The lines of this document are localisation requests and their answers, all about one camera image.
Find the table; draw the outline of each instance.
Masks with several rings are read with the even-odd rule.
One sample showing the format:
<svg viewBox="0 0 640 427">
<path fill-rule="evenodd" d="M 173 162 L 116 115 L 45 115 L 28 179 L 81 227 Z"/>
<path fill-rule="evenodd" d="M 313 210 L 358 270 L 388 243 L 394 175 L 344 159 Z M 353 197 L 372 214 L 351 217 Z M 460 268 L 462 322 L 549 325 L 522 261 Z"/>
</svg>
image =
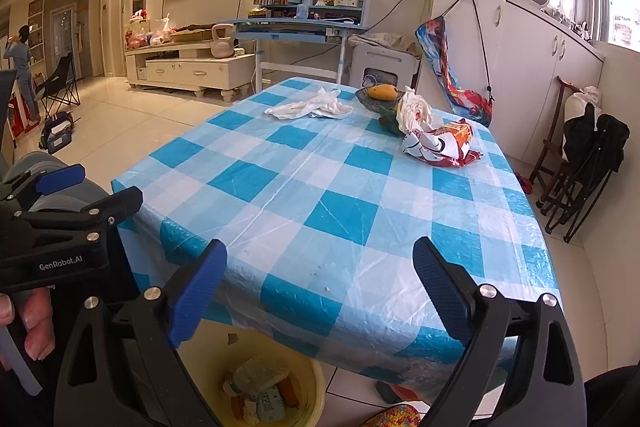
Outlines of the table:
<svg viewBox="0 0 640 427">
<path fill-rule="evenodd" d="M 542 232 L 480 124 L 472 148 L 482 158 L 445 169 L 404 154 L 353 87 L 340 86 L 353 107 L 343 120 L 264 113 L 321 86 L 335 88 L 306 78 L 271 86 L 114 180 L 114 191 L 137 185 L 145 198 L 120 227 L 130 265 L 141 288 L 163 285 L 218 238 L 229 263 L 206 319 L 256 328 L 431 401 L 463 348 L 415 274 L 414 242 L 427 235 L 476 282 L 533 301 L 558 295 Z M 436 124 L 453 119 L 434 111 Z"/>
<path fill-rule="evenodd" d="M 345 52 L 349 35 L 363 33 L 368 26 L 363 24 L 350 24 L 344 22 L 313 19 L 291 19 L 291 18 L 253 18 L 236 19 L 223 21 L 226 24 L 233 24 L 236 28 L 235 37 L 239 40 L 255 40 L 255 91 L 262 90 L 262 69 L 275 71 L 288 71 L 297 74 L 312 74 L 322 78 L 335 80 L 336 84 L 342 81 L 342 72 L 345 65 Z M 264 50 L 261 48 L 261 41 L 280 42 L 312 42 L 315 44 L 331 44 L 331 39 L 338 39 L 340 42 L 340 58 L 338 59 L 337 71 L 325 70 L 322 68 L 310 68 L 308 66 L 297 66 L 295 64 L 279 64 L 276 62 L 263 62 Z"/>
</svg>

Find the blue gripper pad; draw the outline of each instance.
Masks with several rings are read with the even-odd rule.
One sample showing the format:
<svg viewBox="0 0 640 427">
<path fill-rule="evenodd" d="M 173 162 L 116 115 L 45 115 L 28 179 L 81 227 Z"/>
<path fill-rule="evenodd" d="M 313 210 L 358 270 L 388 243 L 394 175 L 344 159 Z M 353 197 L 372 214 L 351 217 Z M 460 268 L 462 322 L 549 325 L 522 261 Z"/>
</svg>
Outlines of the blue gripper pad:
<svg viewBox="0 0 640 427">
<path fill-rule="evenodd" d="M 195 333 L 225 270 L 225 245 L 213 239 L 193 266 L 178 269 L 164 286 L 169 308 L 166 337 L 174 349 Z"/>
<path fill-rule="evenodd" d="M 474 334 L 476 283 L 462 266 L 447 263 L 428 237 L 414 244 L 414 268 L 447 333 L 466 346 Z"/>
<path fill-rule="evenodd" d="M 36 192 L 43 196 L 49 196 L 54 192 L 73 187 L 84 181 L 84 167 L 79 163 L 65 167 L 57 171 L 44 174 L 36 183 Z"/>
</svg>

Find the child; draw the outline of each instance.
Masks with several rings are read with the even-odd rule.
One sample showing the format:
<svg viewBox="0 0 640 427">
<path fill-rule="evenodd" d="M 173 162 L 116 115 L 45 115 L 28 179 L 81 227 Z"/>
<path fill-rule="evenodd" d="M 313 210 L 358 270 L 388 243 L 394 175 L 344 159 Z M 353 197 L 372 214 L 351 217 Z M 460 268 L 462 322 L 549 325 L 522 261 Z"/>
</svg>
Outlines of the child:
<svg viewBox="0 0 640 427">
<path fill-rule="evenodd" d="M 36 95 L 33 92 L 33 81 L 31 80 L 31 52 L 29 51 L 29 27 L 23 26 L 18 30 L 18 34 L 11 37 L 11 46 L 4 51 L 4 58 L 14 60 L 14 68 L 17 70 L 16 78 L 20 87 L 20 94 L 24 97 L 29 109 L 29 126 L 40 122 L 40 110 Z"/>
</svg>

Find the yellow bucket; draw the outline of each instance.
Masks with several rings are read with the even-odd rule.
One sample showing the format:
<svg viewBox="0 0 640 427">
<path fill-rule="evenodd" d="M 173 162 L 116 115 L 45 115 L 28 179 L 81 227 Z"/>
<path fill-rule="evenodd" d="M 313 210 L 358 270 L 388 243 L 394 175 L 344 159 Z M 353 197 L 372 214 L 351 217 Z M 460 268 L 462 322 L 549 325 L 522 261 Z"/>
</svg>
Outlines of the yellow bucket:
<svg viewBox="0 0 640 427">
<path fill-rule="evenodd" d="M 202 320 L 193 338 L 183 342 L 178 352 L 200 394 L 225 427 L 248 427 L 248 424 L 234 416 L 231 399 L 220 388 L 222 376 L 255 355 L 274 355 L 286 360 L 300 403 L 296 409 L 286 408 L 284 420 L 259 423 L 258 427 L 315 427 L 320 419 L 325 384 L 318 361 L 277 343 L 260 331 Z"/>
</svg>

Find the glass door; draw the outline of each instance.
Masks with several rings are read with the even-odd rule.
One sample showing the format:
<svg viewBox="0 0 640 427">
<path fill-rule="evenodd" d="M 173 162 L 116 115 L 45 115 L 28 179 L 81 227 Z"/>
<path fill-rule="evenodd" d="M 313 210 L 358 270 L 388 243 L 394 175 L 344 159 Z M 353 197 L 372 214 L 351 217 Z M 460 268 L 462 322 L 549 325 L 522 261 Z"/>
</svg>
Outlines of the glass door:
<svg viewBox="0 0 640 427">
<path fill-rule="evenodd" d="M 74 52 L 74 34 L 72 30 L 73 10 L 55 13 L 51 16 L 53 25 L 53 55 L 55 67 L 58 66 L 60 58 L 66 57 Z M 69 68 L 69 78 L 73 77 L 73 71 Z"/>
</svg>

